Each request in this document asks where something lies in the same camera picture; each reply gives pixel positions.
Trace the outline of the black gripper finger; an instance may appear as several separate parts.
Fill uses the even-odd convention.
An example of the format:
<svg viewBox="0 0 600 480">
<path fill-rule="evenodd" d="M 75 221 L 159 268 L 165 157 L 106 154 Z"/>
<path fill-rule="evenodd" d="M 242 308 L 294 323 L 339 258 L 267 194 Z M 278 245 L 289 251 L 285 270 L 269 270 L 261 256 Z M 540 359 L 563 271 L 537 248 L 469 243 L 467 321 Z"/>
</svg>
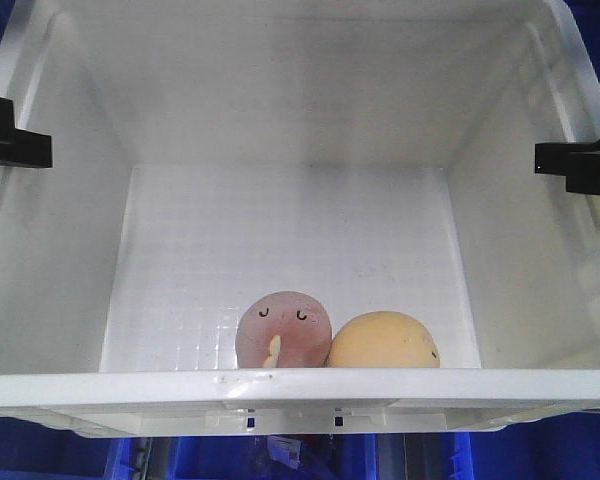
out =
<svg viewBox="0 0 600 480">
<path fill-rule="evenodd" d="M 16 127 L 14 104 L 0 97 L 0 166 L 51 168 L 52 139 Z"/>
<path fill-rule="evenodd" d="M 565 191 L 600 196 L 600 138 L 594 142 L 537 143 L 536 174 L 562 176 Z"/>
</svg>

